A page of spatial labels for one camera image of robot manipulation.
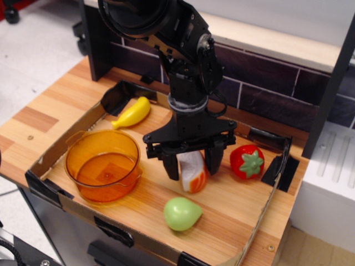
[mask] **cardboard tray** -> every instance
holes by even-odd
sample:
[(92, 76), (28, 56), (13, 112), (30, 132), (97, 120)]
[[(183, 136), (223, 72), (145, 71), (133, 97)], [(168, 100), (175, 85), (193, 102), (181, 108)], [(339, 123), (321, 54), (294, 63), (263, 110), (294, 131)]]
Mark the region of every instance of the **cardboard tray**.
[[(122, 129), (139, 143), (143, 175), (136, 188), (110, 204), (92, 204), (81, 198), (64, 170), (66, 141), (80, 130), (111, 129), (110, 121), (146, 96), (154, 104), (141, 123)], [(26, 179), (34, 195), (82, 220), (99, 227), (128, 247), (139, 247), (169, 265), (240, 265), (257, 233), (262, 217), (277, 188), (287, 191), (297, 162), (290, 160), (291, 140), (238, 124), (237, 144), (227, 147), (220, 170), (210, 176), (199, 193), (182, 190), (170, 180), (163, 163), (147, 159), (143, 135), (165, 125), (171, 118), (166, 95), (129, 83), (119, 82), (102, 100), (65, 132), (27, 171)], [(263, 178), (241, 180), (232, 172), (230, 152), (254, 143), (265, 156)], [(204, 214), (189, 230), (174, 232), (165, 223), (165, 203), (187, 197)]]

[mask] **green pear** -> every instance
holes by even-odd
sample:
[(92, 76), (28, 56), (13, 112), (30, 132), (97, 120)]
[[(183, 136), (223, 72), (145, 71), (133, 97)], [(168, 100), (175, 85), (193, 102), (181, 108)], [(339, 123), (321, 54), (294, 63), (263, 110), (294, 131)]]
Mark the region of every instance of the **green pear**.
[(168, 226), (175, 231), (184, 231), (193, 226), (202, 215), (202, 208), (187, 198), (176, 197), (164, 207), (164, 217)]

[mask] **toy banana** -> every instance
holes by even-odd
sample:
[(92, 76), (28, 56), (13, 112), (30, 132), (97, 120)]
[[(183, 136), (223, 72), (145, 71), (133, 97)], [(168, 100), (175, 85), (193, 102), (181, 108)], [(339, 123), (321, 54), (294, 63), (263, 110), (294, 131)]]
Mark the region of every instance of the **toy banana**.
[(150, 102), (146, 97), (138, 98), (137, 102), (122, 113), (117, 121), (112, 121), (114, 129), (127, 127), (141, 122), (150, 111)]

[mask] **black robotic arm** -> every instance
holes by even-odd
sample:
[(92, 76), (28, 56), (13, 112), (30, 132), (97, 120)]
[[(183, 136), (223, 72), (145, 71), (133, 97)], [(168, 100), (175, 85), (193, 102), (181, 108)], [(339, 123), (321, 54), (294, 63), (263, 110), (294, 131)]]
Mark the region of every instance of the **black robotic arm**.
[[(159, 51), (169, 77), (170, 122), (144, 136), (148, 158), (157, 157), (173, 180), (179, 179), (176, 154), (205, 150), (206, 165), (215, 174), (227, 145), (235, 143), (236, 123), (218, 119), (227, 108), (218, 91), (222, 66), (214, 40), (202, 16), (182, 0), (99, 0), (99, 10), (117, 35), (144, 42)], [(216, 94), (225, 107), (213, 113), (209, 95)]]

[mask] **salmon piece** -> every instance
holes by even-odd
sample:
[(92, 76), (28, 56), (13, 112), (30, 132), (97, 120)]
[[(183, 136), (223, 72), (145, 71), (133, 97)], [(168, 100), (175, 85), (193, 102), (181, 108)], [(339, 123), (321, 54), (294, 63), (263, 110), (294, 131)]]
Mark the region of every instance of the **salmon piece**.
[(200, 151), (178, 154), (181, 168), (182, 188), (186, 192), (196, 193), (207, 184), (208, 170)]

